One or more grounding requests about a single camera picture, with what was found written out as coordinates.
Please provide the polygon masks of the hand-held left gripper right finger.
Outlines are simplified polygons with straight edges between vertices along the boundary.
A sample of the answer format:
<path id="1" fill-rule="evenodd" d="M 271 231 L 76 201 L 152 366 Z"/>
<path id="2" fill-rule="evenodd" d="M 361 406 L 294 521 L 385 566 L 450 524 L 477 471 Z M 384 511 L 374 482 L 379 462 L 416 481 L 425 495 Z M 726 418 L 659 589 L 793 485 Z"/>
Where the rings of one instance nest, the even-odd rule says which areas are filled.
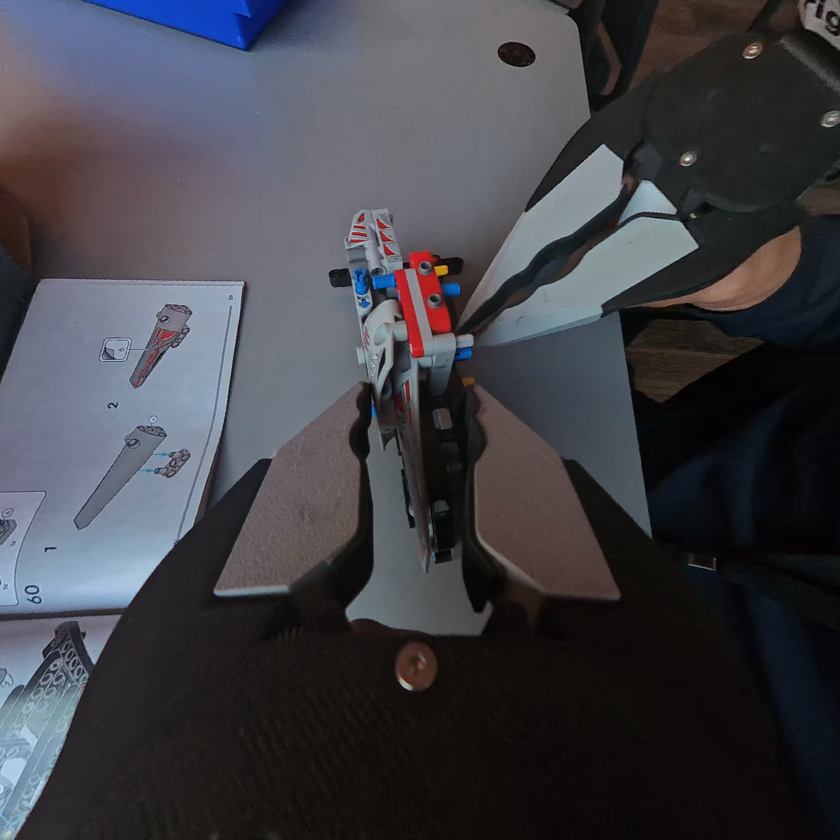
<path id="1" fill-rule="evenodd" d="M 620 590 L 563 458 L 479 385 L 465 389 L 462 572 L 475 612 L 617 603 Z"/>

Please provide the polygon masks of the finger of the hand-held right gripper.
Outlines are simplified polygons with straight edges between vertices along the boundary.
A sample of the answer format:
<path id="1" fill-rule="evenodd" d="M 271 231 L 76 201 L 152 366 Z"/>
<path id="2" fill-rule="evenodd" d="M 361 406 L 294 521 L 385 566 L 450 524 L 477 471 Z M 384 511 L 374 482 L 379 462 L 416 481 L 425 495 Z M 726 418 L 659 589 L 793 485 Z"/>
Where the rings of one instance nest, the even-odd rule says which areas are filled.
<path id="1" fill-rule="evenodd" d="M 548 269 L 480 330 L 477 346 L 519 343 L 600 319 L 613 300 L 698 249 L 651 182 L 623 182 L 626 203 L 558 269 Z"/>
<path id="2" fill-rule="evenodd" d="M 603 145 L 524 211 L 468 299 L 458 330 L 480 330 L 620 214 L 627 201 L 623 166 Z"/>

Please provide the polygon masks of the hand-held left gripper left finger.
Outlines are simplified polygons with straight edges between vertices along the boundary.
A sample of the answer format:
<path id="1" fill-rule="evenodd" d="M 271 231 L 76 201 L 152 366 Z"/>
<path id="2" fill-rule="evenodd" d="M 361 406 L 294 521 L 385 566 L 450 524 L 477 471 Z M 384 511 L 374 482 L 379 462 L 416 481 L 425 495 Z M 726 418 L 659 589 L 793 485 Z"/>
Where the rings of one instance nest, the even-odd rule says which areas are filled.
<path id="1" fill-rule="evenodd" d="M 274 454 L 213 593 L 315 591 L 346 608 L 373 571 L 371 386 L 353 385 Z"/>

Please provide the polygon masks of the lego truck model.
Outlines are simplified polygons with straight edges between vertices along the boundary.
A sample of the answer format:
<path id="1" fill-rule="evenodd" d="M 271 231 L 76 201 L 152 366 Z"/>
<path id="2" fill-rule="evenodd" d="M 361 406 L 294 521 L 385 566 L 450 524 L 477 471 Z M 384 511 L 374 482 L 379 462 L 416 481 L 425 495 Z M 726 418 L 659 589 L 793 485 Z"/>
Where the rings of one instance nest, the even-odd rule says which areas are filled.
<path id="1" fill-rule="evenodd" d="M 474 337 L 457 334 L 452 281 L 461 258 L 414 251 L 404 257 L 387 208 L 361 209 L 344 240 L 347 267 L 329 273 L 348 287 L 360 324 L 359 362 L 372 391 L 382 448 L 395 444 L 408 524 L 423 569 L 459 558 L 465 490 L 457 429 L 456 363 L 472 354 Z"/>

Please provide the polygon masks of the person's right forearm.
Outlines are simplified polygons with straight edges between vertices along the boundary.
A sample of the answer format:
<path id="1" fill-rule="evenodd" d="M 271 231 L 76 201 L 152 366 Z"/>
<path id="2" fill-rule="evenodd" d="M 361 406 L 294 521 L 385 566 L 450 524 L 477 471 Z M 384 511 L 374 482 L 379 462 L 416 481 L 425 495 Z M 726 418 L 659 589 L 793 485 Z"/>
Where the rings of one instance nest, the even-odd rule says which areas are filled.
<path id="1" fill-rule="evenodd" d="M 787 348 L 839 345 L 839 216 L 813 217 L 801 228 L 801 256 L 791 277 L 751 308 L 730 312 L 684 306 L 733 338 Z"/>

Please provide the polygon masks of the lego instruction booklet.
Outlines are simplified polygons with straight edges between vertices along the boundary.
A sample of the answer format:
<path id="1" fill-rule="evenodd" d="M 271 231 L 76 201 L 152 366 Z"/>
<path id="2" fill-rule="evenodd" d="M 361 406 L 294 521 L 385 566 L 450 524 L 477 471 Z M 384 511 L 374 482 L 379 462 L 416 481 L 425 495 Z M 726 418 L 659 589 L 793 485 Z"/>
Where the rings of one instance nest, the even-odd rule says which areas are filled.
<path id="1" fill-rule="evenodd" d="M 121 613 L 192 527 L 245 284 L 49 279 L 2 378 L 2 838 L 53 770 Z"/>

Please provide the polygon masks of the person's right hand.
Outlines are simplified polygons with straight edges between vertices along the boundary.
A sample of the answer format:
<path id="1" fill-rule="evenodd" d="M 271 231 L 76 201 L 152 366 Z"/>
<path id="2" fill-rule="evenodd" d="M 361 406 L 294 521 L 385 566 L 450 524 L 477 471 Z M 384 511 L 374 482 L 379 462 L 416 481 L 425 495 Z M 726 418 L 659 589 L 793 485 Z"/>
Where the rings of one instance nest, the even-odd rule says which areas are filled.
<path id="1" fill-rule="evenodd" d="M 770 298 L 793 276 L 802 257 L 802 230 L 772 239 L 717 283 L 675 299 L 710 312 L 736 312 L 755 307 Z"/>

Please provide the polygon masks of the person's dark clothing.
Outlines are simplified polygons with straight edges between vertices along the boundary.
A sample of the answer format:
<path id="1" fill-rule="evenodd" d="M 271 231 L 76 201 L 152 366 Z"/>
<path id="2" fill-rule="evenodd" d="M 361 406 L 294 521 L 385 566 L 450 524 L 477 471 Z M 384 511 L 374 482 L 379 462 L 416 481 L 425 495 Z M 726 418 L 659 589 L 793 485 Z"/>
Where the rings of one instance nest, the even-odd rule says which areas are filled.
<path id="1" fill-rule="evenodd" d="M 838 838 L 838 348 L 765 344 L 634 397 L 654 538 L 770 709 L 817 838 Z"/>

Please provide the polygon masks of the blue plastic bin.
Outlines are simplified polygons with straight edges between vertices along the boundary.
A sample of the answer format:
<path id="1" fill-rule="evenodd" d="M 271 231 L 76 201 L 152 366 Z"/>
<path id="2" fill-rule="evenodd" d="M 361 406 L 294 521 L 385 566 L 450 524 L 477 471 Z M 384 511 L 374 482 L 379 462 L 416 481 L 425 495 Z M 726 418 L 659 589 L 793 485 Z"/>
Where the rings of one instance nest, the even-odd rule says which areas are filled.
<path id="1" fill-rule="evenodd" d="M 90 1 L 89 4 L 245 51 L 288 1 Z"/>

